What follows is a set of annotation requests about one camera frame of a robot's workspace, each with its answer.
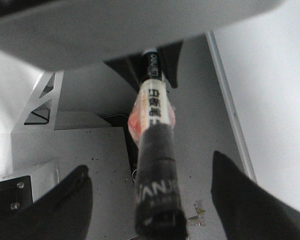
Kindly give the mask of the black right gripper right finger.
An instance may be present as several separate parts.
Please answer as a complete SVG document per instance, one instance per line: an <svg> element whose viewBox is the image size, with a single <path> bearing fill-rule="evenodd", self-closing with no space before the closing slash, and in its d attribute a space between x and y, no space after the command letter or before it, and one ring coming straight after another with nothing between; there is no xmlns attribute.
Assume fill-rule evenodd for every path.
<svg viewBox="0 0 300 240"><path fill-rule="evenodd" d="M300 212L251 179L215 151L212 201L229 240L300 240Z"/></svg>

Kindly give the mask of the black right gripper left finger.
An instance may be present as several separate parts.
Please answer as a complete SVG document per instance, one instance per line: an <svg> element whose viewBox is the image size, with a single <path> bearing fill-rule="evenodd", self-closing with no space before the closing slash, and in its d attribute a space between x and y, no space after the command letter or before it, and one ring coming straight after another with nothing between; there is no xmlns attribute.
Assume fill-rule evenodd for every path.
<svg viewBox="0 0 300 240"><path fill-rule="evenodd" d="M93 187L79 165L32 205L0 221L0 240L84 240L93 210Z"/></svg>

